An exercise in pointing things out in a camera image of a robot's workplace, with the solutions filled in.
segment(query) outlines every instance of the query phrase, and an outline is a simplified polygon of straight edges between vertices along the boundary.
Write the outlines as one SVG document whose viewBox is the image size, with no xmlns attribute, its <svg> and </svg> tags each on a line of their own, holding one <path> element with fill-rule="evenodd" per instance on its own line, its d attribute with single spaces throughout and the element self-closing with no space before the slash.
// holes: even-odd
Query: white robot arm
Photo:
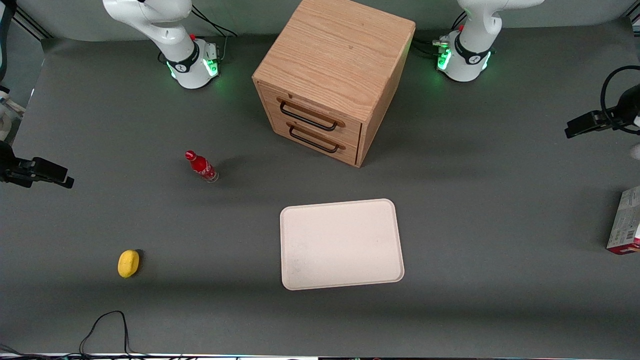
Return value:
<svg viewBox="0 0 640 360">
<path fill-rule="evenodd" d="M 184 26 L 191 0 L 102 0 L 109 15 L 148 36 L 162 51 L 172 76 L 185 88 L 200 88 L 218 75 L 215 44 L 193 40 Z"/>
<path fill-rule="evenodd" d="M 490 48 L 502 29 L 502 10 L 524 9 L 544 0 L 458 0 L 468 15 L 462 32 L 454 30 L 434 41 L 442 55 L 438 59 L 441 70 L 456 81 L 472 81 L 486 68 Z"/>
</svg>

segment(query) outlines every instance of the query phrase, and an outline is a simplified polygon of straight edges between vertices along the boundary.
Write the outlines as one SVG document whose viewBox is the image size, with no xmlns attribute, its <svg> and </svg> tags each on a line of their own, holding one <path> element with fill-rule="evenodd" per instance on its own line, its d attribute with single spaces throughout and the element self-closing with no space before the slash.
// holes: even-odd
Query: wooden box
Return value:
<svg viewBox="0 0 640 360">
<path fill-rule="evenodd" d="M 253 73 L 273 131 L 360 167 L 415 23 L 349 0 L 302 0 Z"/>
</svg>

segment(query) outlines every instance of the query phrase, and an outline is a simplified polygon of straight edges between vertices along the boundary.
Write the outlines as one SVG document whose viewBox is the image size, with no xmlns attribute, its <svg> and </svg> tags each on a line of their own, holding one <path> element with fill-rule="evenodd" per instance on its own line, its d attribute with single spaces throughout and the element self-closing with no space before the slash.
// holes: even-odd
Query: wall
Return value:
<svg viewBox="0 0 640 360">
<path fill-rule="evenodd" d="M 2 85 L 11 90 L 9 95 L 15 102 L 27 106 L 44 60 L 42 47 L 16 23 L 9 26 L 6 46 L 7 66 Z"/>
<path fill-rule="evenodd" d="M 300 0 L 193 0 L 212 21 L 238 33 L 279 33 Z M 455 0 L 358 0 L 414 20 L 419 29 L 448 28 L 460 13 Z M 508 28 L 592 25 L 619 17 L 634 0 L 546 0 L 542 5 L 504 12 Z M 134 40 L 141 33 L 114 21 L 101 0 L 20 0 L 20 6 L 57 37 L 76 40 Z M 189 32 L 213 34 L 191 15 Z"/>
</svg>

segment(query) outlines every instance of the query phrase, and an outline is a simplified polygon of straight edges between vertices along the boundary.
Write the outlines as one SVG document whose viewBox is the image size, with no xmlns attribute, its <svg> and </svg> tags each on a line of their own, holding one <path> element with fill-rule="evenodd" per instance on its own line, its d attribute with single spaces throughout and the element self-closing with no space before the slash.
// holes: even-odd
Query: black metal handle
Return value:
<svg viewBox="0 0 640 360">
<path fill-rule="evenodd" d="M 322 130 L 324 130 L 324 131 L 333 131 L 333 130 L 335 130 L 335 127 L 338 125 L 338 123 L 337 123 L 337 122 L 335 122 L 335 121 L 333 122 L 333 125 L 331 125 L 331 127 L 326 127 L 326 126 L 324 126 L 324 125 L 320 125 L 320 124 L 318 124 L 317 122 L 315 122 L 315 121 L 313 121 L 313 120 L 309 120 L 309 119 L 307 119 L 307 118 L 305 118 L 305 117 L 302 117 L 302 116 L 300 116 L 300 115 L 298 115 L 298 114 L 294 114 L 294 113 L 292 113 L 292 112 L 291 112 L 291 111 L 289 111 L 289 110 L 285 110 L 284 106 L 285 106 L 286 104 L 287 104 L 286 102 L 284 102 L 284 101 L 280 101 L 280 111 L 282 111 L 282 113 L 283 113 L 284 115 L 288 115 L 288 116 L 290 116 L 290 117 L 292 117 L 292 118 L 294 118 L 294 119 L 298 119 L 298 120 L 300 120 L 300 121 L 302 121 L 302 122 L 306 122 L 307 124 L 312 125 L 312 126 L 315 126 L 315 127 L 317 127 L 318 129 L 322 129 Z"/>
<path fill-rule="evenodd" d="M 299 135 L 294 134 L 294 133 L 293 133 L 293 129 L 295 129 L 295 127 L 294 127 L 293 125 L 290 125 L 290 126 L 289 126 L 289 135 L 291 135 L 291 137 L 292 137 L 292 138 L 298 139 L 298 140 L 300 140 L 301 142 L 303 142 L 303 143 L 307 143 L 307 144 L 309 144 L 309 145 L 311 145 L 311 146 L 313 146 L 313 147 L 317 147 L 318 149 L 320 149 L 320 150 L 322 150 L 322 151 L 326 151 L 326 152 L 328 152 L 329 154 L 333 154 L 334 152 L 338 151 L 338 148 L 339 148 L 339 146 L 338 146 L 338 145 L 336 145 L 333 149 L 329 149 L 329 148 L 324 147 L 324 146 L 322 146 L 322 145 L 318 145 L 318 144 L 314 143 L 314 142 L 313 142 L 313 141 L 311 141 L 311 140 L 307 140 L 307 139 L 303 138 L 302 136 L 299 136 Z"/>
</svg>

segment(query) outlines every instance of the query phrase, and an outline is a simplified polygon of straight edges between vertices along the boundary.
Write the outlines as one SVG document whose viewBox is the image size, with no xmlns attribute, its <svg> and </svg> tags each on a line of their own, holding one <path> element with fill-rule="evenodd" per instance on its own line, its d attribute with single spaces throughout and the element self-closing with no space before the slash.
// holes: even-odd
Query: drawer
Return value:
<svg viewBox="0 0 640 360">
<path fill-rule="evenodd" d="M 305 104 L 295 95 L 275 90 L 264 83 L 260 84 L 260 91 L 272 125 L 277 121 L 290 122 L 296 129 L 306 129 L 334 142 L 358 147 L 361 128 L 359 122 L 344 119 L 337 114 L 327 114 L 327 111 Z"/>
<path fill-rule="evenodd" d="M 276 120 L 273 131 L 287 139 L 300 143 L 324 155 L 331 156 L 349 165 L 355 165 L 358 147 L 350 143 L 340 143 L 327 138 L 324 134 L 293 124 L 293 121 Z"/>
</svg>

